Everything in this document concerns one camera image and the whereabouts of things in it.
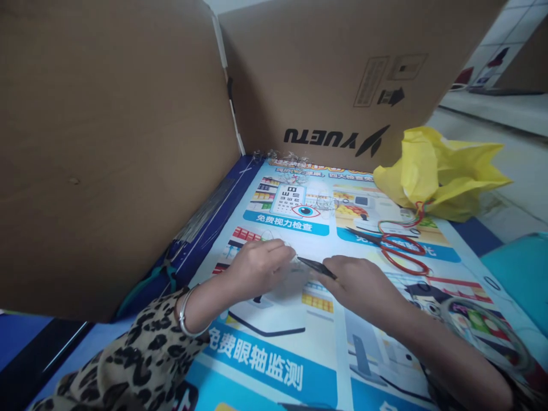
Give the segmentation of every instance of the poster illustration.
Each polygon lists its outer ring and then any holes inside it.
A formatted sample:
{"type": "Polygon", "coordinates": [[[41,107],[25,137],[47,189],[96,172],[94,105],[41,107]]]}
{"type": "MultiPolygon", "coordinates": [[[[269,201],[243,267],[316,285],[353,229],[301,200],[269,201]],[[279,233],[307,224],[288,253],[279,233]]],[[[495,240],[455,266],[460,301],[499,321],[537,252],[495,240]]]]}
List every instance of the poster illustration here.
{"type": "MultiPolygon", "coordinates": [[[[482,280],[484,274],[475,276],[474,270],[483,269],[481,263],[461,258],[446,221],[426,218],[409,230],[386,225],[387,231],[425,247],[425,256],[414,257],[428,266],[428,277],[404,273],[379,247],[348,230],[379,235],[379,220],[412,216],[379,191],[369,173],[265,163],[190,286],[224,275],[248,241],[282,239],[297,256],[314,261],[337,254],[367,258],[409,301],[410,309],[442,321],[523,382],[538,386],[546,381],[548,358],[542,353],[548,352],[548,340],[504,290],[494,292],[482,280]],[[517,337],[523,330],[534,337],[527,345],[517,337]]],[[[409,243],[403,239],[402,244],[409,243]]],[[[401,257],[394,259],[403,264],[401,257]]],[[[230,307],[213,322],[210,335],[209,347],[187,376],[199,391],[198,411],[436,408],[413,353],[343,308],[297,259],[282,284],[230,307]]]]}

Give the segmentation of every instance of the person's right hand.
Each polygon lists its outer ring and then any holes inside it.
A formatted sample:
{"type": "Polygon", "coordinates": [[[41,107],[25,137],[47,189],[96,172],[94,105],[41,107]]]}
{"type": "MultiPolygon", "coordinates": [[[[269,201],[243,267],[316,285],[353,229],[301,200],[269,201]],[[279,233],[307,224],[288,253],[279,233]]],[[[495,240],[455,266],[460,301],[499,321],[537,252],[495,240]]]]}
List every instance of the person's right hand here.
{"type": "Polygon", "coordinates": [[[365,259],[333,256],[323,261],[337,280],[316,273],[316,279],[344,307],[388,331],[398,323],[402,310],[411,309],[409,302],[374,263],[365,259]]]}

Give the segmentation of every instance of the cardboard flap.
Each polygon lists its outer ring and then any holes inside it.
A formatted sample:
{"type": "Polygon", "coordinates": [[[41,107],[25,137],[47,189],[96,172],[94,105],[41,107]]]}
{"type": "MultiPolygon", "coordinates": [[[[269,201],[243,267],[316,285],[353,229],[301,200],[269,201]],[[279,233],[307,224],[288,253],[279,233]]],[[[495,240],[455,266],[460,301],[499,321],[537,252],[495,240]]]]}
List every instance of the cardboard flap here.
{"type": "Polygon", "coordinates": [[[271,0],[220,14],[245,149],[392,165],[504,3],[271,0]]]}
{"type": "Polygon", "coordinates": [[[0,307],[108,321],[238,158],[201,0],[4,1],[0,307]]]}

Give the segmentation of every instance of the blue banner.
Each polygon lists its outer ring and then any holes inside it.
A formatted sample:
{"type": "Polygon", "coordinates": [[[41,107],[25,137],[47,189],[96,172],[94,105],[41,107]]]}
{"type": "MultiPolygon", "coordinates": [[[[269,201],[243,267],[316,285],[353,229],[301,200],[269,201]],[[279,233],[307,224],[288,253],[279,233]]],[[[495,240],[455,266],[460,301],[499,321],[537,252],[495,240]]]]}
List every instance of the blue banner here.
{"type": "MultiPolygon", "coordinates": [[[[375,244],[367,241],[365,238],[351,233],[350,231],[348,231],[345,228],[337,227],[337,234],[339,235],[340,238],[342,238],[345,241],[351,241],[353,243],[361,243],[361,244],[366,244],[366,245],[375,245],[375,244]]],[[[406,243],[403,240],[397,240],[397,239],[390,239],[390,240],[393,241],[394,243],[397,243],[397,244],[403,246],[403,247],[408,247],[408,248],[413,247],[412,244],[406,243]]],[[[430,258],[433,258],[433,259],[436,259],[436,260],[450,261],[451,263],[460,263],[460,261],[461,261],[461,258],[458,256],[457,252],[454,249],[450,248],[450,247],[444,247],[443,245],[426,244],[426,243],[421,243],[419,241],[417,241],[417,242],[421,246],[423,246],[424,249],[426,250],[425,257],[430,257],[430,258]]],[[[389,244],[387,244],[386,246],[389,247],[389,248],[394,248],[389,244]]]]}
{"type": "Polygon", "coordinates": [[[277,217],[269,213],[245,210],[244,219],[255,223],[273,225],[278,228],[287,228],[321,236],[329,235],[329,226],[326,224],[312,223],[287,217],[277,217]]]}
{"type": "Polygon", "coordinates": [[[237,409],[238,411],[284,411],[285,408],[217,371],[192,363],[185,380],[199,387],[198,404],[195,411],[237,409]]]}
{"type": "Polygon", "coordinates": [[[352,400],[354,403],[354,410],[360,411],[393,411],[393,410],[406,410],[406,411],[426,411],[427,408],[423,408],[412,402],[404,400],[403,398],[396,397],[395,395],[381,391],[368,384],[358,381],[354,378],[350,379],[352,382],[352,400]]]}
{"type": "Polygon", "coordinates": [[[209,329],[204,353],[296,400],[337,406],[337,373],[219,321],[209,329]]]}

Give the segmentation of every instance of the red scissors handle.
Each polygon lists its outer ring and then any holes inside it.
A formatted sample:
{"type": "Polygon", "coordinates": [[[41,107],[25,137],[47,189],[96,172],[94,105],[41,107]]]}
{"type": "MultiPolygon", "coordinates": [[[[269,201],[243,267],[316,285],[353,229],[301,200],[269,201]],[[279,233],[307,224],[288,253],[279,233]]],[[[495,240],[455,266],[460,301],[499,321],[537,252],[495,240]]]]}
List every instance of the red scissors handle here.
{"type": "Polygon", "coordinates": [[[418,242],[410,239],[409,237],[401,235],[401,234],[384,234],[381,237],[380,246],[381,246],[382,254],[386,257],[386,259],[388,261],[390,261],[393,265],[395,265],[397,268],[402,270],[403,272],[406,272],[407,274],[411,274],[411,275],[415,275],[415,276],[427,276],[428,273],[430,272],[430,269],[428,268],[428,266],[426,264],[424,264],[422,261],[418,261],[418,260],[410,257],[409,255],[398,251],[397,249],[389,248],[389,247],[383,245],[382,243],[390,244],[392,247],[398,248],[400,250],[404,250],[404,251],[406,251],[408,253],[411,253],[411,254],[425,255],[426,250],[418,242]],[[413,248],[407,248],[407,247],[404,247],[403,245],[399,245],[399,244],[397,244],[393,241],[390,241],[388,239],[389,237],[401,238],[403,241],[405,241],[407,243],[410,243],[413,246],[413,248]],[[390,254],[395,254],[398,257],[402,257],[403,259],[409,261],[410,263],[416,264],[417,266],[422,268],[422,270],[421,271],[416,271],[416,270],[412,270],[410,268],[404,267],[403,265],[396,262],[390,254]]]}

